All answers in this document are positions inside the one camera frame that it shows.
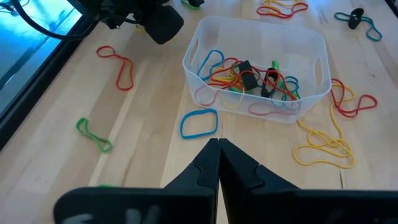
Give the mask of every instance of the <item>plastic bin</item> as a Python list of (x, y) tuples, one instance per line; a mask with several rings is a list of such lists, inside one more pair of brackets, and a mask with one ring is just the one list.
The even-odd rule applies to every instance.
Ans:
[[(301, 99), (264, 98), (259, 93), (261, 88), (242, 94), (208, 86), (198, 71), (209, 51), (214, 49), (222, 51), (225, 57), (249, 60), (261, 69), (271, 67), (271, 62), (278, 60), (283, 76), (298, 79)], [(211, 54), (199, 75), (209, 75), (211, 66), (220, 60), (220, 55)], [(195, 31), (183, 66), (192, 99), (198, 106), (280, 123), (296, 122), (331, 89), (324, 38), (318, 32), (298, 27), (205, 17)]]

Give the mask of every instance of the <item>green rubber band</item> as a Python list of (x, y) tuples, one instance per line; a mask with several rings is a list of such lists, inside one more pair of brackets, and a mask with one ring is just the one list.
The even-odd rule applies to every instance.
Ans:
[(192, 6), (191, 4), (189, 4), (189, 2), (187, 0), (181, 0), (181, 3), (183, 5), (186, 5), (188, 8), (190, 8), (192, 10), (199, 10), (200, 9), (200, 6), (199, 7)]
[[(80, 129), (80, 126), (84, 124), (84, 130)], [(104, 153), (110, 152), (112, 150), (112, 143), (109, 139), (106, 138), (101, 138), (88, 130), (88, 119), (87, 118), (80, 118), (79, 121), (76, 124), (76, 129), (79, 131), (80, 134), (83, 134), (85, 136), (88, 136), (92, 138), (95, 143), (97, 144), (97, 148)]]
[(280, 72), (278, 60), (273, 60), (273, 61), (271, 62), (271, 67), (274, 68), (274, 69), (276, 69), (278, 72)]

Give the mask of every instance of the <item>wooden table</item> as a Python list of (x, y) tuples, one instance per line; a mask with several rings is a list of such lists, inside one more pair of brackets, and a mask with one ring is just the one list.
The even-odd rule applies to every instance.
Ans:
[[(52, 86), (0, 155), (0, 223), (52, 223), (52, 208), (65, 192), (98, 184), (124, 187), (162, 187), (197, 155), (208, 138), (184, 141), (179, 133), (182, 116), (199, 109), (185, 83), (182, 58), (201, 18), (209, 15), (261, 19), (313, 29), (326, 39), (333, 77), (357, 95), (374, 95), (376, 109), (355, 119), (337, 115), (357, 164), (349, 170), (328, 164), (301, 166), (292, 150), (307, 142), (307, 132), (296, 124), (282, 125), (260, 119), (220, 113), (220, 128), (213, 138), (228, 138), (270, 170), (303, 189), (398, 189), (398, 19), (380, 0), (310, 0), (309, 9), (291, 20), (260, 18), (258, 0), (207, 0), (192, 11), (174, 0), (185, 19), (180, 33), (165, 45), (156, 45), (134, 26), (109, 30), (99, 24), (70, 58)], [(363, 7), (384, 38), (365, 36), (368, 24), (358, 29), (337, 21), (337, 11), (350, 13)], [(135, 86), (115, 87), (121, 62), (96, 56), (99, 46), (112, 45), (134, 62)], [(337, 135), (325, 97), (302, 121)], [(347, 103), (354, 108), (356, 102)], [(111, 154), (100, 153), (78, 134), (81, 117), (90, 128), (114, 143)], [(211, 116), (192, 118), (187, 131), (204, 131)], [(303, 160), (328, 156), (312, 150)], [(226, 223), (222, 199), (218, 223)]]

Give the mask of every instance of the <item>black object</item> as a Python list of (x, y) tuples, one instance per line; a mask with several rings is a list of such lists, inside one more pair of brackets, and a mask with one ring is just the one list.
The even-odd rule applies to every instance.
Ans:
[(252, 73), (253, 70), (251, 68), (251, 64), (248, 60), (238, 64), (239, 73), (243, 71), (250, 71), (242, 73), (242, 81), (244, 85), (244, 89), (246, 91), (250, 91), (254, 88), (257, 88), (257, 80), (254, 74)]
[(183, 25), (184, 20), (173, 7), (159, 6), (144, 27), (157, 44), (164, 44), (171, 40)]
[(390, 7), (390, 9), (398, 18), (398, 5), (395, 5), (397, 2), (398, 0), (386, 0), (387, 5)]
[(205, 3), (205, 0), (188, 0), (188, 3), (193, 6), (193, 7), (199, 7), (203, 3)]
[[(183, 19), (172, 6), (162, 4), (169, 0), (68, 0), (84, 17), (93, 21), (102, 21), (110, 29), (117, 29), (123, 22), (140, 24), (158, 44), (164, 44), (173, 38), (183, 26)], [(34, 22), (22, 8), (19, 0), (11, 0), (18, 14), (37, 31), (56, 39), (81, 40), (92, 30), (89, 27), (78, 35), (60, 35), (53, 33)], [(133, 13), (135, 20), (127, 19)]]
[(274, 80), (274, 83), (278, 80), (278, 73), (273, 72), (272, 70), (276, 71), (276, 69), (274, 69), (274, 68), (268, 68), (268, 72), (266, 73), (266, 78), (264, 79), (265, 82), (262, 83), (262, 86), (261, 86), (261, 96), (262, 97), (269, 98), (275, 92), (275, 88), (272, 88), (271, 91), (268, 91), (267, 84), (266, 84), (268, 81), (267, 77), (271, 77)]
[(72, 190), (55, 204), (55, 223), (213, 224), (218, 177), (230, 224), (398, 223), (398, 192), (301, 190), (227, 139), (210, 139), (164, 189)]
[(354, 9), (349, 15), (348, 27), (355, 29), (362, 21), (364, 10), (362, 8)]

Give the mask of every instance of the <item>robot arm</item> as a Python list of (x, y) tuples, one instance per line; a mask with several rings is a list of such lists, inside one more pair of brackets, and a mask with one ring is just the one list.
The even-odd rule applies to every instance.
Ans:
[[(169, 0), (68, 0), (83, 16), (94, 21), (104, 22), (110, 29), (117, 29), (123, 22), (140, 24), (158, 44), (164, 44), (173, 38), (181, 29), (184, 20), (172, 6), (163, 4)], [(70, 36), (50, 32), (35, 23), (24, 11), (19, 0), (11, 0), (15, 10), (33, 28), (53, 38), (63, 40), (79, 40), (90, 33), (86, 32)], [(188, 0), (195, 7), (204, 0)], [(126, 19), (133, 13), (134, 19)]]

